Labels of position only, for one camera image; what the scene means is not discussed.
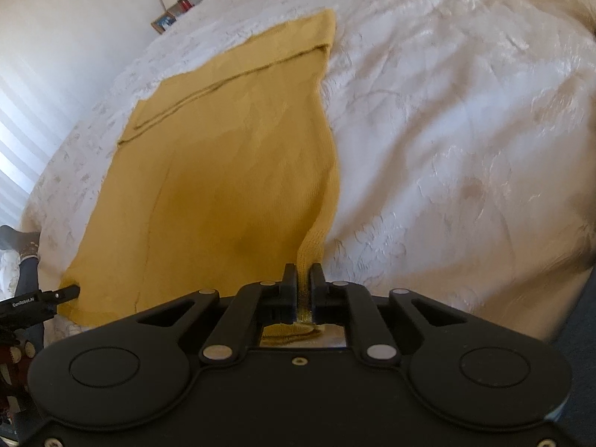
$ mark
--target yellow garment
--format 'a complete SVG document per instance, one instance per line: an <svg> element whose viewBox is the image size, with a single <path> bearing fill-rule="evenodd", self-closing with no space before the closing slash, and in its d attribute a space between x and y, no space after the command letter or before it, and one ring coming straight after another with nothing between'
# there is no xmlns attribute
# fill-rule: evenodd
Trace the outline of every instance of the yellow garment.
<svg viewBox="0 0 596 447"><path fill-rule="evenodd" d="M81 292L62 314L101 325L203 287L234 295L287 262L304 309L339 196L319 95L334 35L331 10L286 22L137 105L63 276Z"/></svg>

